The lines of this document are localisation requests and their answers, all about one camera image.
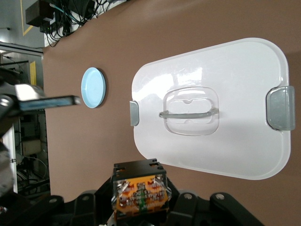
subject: brown table surface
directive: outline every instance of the brown table surface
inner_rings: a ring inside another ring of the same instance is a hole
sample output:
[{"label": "brown table surface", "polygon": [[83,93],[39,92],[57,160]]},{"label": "brown table surface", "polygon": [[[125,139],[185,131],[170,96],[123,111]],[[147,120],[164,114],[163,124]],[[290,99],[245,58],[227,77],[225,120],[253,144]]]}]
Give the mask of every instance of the brown table surface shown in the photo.
[{"label": "brown table surface", "polygon": [[66,201],[98,189],[116,162],[141,160],[130,126],[131,84],[146,63],[247,37],[278,45],[296,90],[292,153],[277,175],[259,181],[165,166],[179,188],[208,199],[224,191],[266,225],[301,225],[301,2],[297,0],[131,0],[44,49],[48,96],[81,96],[82,75],[100,68],[108,90],[100,108],[46,110],[51,193]]}]

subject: bolt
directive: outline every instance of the bolt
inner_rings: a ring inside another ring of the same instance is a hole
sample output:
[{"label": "bolt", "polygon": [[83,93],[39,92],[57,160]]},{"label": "bolt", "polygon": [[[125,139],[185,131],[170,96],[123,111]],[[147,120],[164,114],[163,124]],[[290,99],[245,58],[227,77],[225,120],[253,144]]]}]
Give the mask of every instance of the bolt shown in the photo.
[{"label": "bolt", "polygon": [[82,198],[83,201],[87,201],[88,199],[89,199],[89,196],[87,196],[87,195]]},{"label": "bolt", "polygon": [[49,203],[55,203],[56,201],[57,201],[57,199],[55,199],[55,198],[54,199],[50,199]]},{"label": "bolt", "polygon": [[189,193],[184,194],[185,199],[192,199],[192,195]]},{"label": "bolt", "polygon": [[1,105],[1,106],[7,107],[8,104],[9,104],[9,101],[8,101],[8,100],[6,100],[6,99],[4,99],[4,98],[2,98],[2,99],[0,100],[0,105]]},{"label": "bolt", "polygon": [[216,194],[215,197],[219,200],[224,200],[225,196],[223,196],[222,194]]}]

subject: light blue plate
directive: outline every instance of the light blue plate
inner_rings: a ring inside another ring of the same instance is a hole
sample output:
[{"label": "light blue plate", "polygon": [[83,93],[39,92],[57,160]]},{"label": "light blue plate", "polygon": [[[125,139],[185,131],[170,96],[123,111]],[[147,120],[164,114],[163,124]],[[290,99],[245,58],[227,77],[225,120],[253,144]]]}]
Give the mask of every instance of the light blue plate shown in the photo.
[{"label": "light blue plate", "polygon": [[105,91],[103,74],[94,67],[87,69],[81,81],[81,95],[85,104],[90,108],[99,106],[104,99]]}]

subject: gray handle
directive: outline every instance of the gray handle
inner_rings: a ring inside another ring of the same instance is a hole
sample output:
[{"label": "gray handle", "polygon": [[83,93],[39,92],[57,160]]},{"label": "gray handle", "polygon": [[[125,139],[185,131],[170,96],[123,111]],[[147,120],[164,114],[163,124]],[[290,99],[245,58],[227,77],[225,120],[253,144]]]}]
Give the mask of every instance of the gray handle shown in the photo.
[{"label": "gray handle", "polygon": [[170,114],[169,111],[159,113],[160,118],[173,118],[173,119],[200,119],[218,114],[219,110],[216,107],[211,108],[208,112],[204,113],[183,113],[183,114]]}]

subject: white plastic lid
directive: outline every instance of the white plastic lid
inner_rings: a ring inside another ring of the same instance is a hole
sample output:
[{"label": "white plastic lid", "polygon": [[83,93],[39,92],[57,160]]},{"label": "white plastic lid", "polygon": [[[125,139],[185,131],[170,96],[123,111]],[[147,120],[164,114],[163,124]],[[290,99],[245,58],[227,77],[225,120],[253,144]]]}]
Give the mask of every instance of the white plastic lid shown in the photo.
[{"label": "white plastic lid", "polygon": [[147,64],[132,84],[135,144],[164,164],[269,178],[286,165],[291,140],[268,124],[266,98],[288,82],[283,52],[258,38]]}]

